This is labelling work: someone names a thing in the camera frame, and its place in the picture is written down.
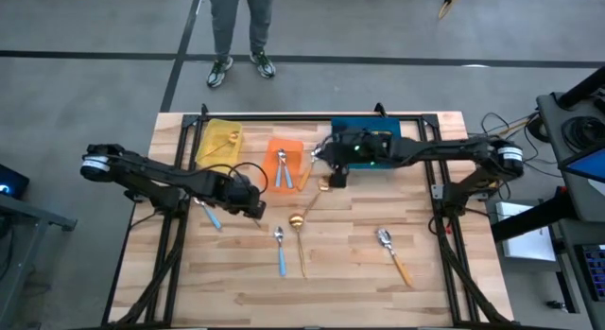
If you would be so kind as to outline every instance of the orange handle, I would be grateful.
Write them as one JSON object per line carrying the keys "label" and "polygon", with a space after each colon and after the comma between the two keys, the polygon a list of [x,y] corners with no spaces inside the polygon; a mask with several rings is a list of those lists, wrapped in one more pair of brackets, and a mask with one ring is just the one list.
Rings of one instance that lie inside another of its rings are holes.
{"label": "orange handle", "polygon": [[406,285],[412,287],[412,277],[409,275],[409,272],[407,272],[406,266],[401,262],[401,260],[399,260],[397,254],[393,253],[392,257],[397,269],[399,270],[399,273],[401,273],[401,276],[404,278]]}
{"label": "orange handle", "polygon": [[309,167],[302,174],[302,178],[299,181],[299,185],[297,186],[299,191],[302,191],[306,186],[306,182],[309,180],[309,176],[311,175],[311,170],[313,169],[313,164],[309,165]]}

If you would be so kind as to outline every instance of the leg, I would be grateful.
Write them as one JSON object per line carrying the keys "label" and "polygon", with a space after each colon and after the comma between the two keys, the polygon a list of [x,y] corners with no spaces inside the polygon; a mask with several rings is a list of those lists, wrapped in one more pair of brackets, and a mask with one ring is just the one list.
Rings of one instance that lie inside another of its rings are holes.
{"label": "leg", "polygon": [[271,25],[273,0],[248,0],[250,8],[250,50],[260,53],[265,49],[268,27]]}
{"label": "leg", "polygon": [[226,61],[231,51],[237,4],[239,0],[210,0],[212,28],[215,34],[215,52],[219,61]]}

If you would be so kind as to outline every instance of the sneaker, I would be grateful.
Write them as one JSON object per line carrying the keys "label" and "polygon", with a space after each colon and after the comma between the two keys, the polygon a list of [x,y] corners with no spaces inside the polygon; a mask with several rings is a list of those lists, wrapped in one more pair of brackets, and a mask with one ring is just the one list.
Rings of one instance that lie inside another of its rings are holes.
{"label": "sneaker", "polygon": [[250,60],[258,65],[256,69],[261,73],[261,76],[264,78],[273,78],[275,76],[275,66],[271,60],[265,55],[265,51],[261,51],[259,53],[251,53]]}
{"label": "sneaker", "polygon": [[215,64],[212,66],[212,70],[210,70],[210,74],[208,75],[208,80],[206,80],[206,84],[208,84],[210,88],[219,86],[225,78],[225,73],[227,70],[231,69],[232,65],[233,58],[231,57],[226,61],[215,61]]}

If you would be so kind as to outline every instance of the spoon with orange handle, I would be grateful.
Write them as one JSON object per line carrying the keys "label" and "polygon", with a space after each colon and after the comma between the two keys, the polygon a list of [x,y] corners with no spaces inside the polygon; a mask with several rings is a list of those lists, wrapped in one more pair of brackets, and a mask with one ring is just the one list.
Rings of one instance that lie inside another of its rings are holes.
{"label": "spoon with orange handle", "polygon": [[404,265],[404,263],[401,262],[401,260],[399,259],[399,257],[395,253],[395,251],[393,250],[389,232],[387,230],[381,228],[381,229],[376,230],[376,235],[378,236],[378,240],[380,241],[382,246],[389,249],[390,256],[393,258],[393,261],[395,262],[395,266],[397,266],[399,273],[404,278],[406,285],[408,285],[409,287],[412,287],[412,277],[409,275],[409,272],[407,272],[407,269],[406,269],[406,266]]}
{"label": "spoon with orange handle", "polygon": [[311,176],[311,171],[313,170],[313,164],[318,159],[316,157],[316,155],[320,152],[320,150],[321,150],[321,148],[317,147],[317,148],[315,148],[315,150],[311,151],[311,164],[309,164],[309,167],[304,171],[304,174],[302,174],[299,184],[296,186],[296,188],[299,191],[304,190],[304,187],[306,186],[306,182],[309,180],[309,177]]}

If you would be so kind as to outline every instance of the concrete floor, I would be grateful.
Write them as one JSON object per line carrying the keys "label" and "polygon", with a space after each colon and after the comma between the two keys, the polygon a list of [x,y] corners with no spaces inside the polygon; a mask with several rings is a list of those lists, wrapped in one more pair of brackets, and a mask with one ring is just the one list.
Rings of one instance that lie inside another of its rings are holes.
{"label": "concrete floor", "polygon": [[[605,61],[605,0],[459,0],[441,22],[442,0],[275,0],[269,54],[513,61]],[[0,0],[0,50],[177,53],[192,0]],[[240,5],[233,52],[247,52]],[[199,6],[188,52],[212,53],[208,0]],[[278,63],[259,78],[238,62],[209,90],[211,63],[186,61],[172,112],[463,111],[470,131],[487,112],[514,119],[537,95],[564,91],[594,69],[468,68]],[[53,230],[32,275],[50,290],[27,293],[17,327],[98,325],[112,284],[131,203],[115,184],[78,174],[90,143],[146,153],[173,61],[0,58],[0,162],[31,178],[27,200],[79,220]],[[489,126],[497,126],[490,121]],[[521,146],[527,141],[518,137]],[[540,145],[552,159],[548,145]],[[545,170],[556,172],[548,166]],[[531,169],[511,184],[517,199],[548,198],[562,181]],[[528,325],[590,328],[543,302],[561,298],[554,273],[504,265],[515,319]]]}

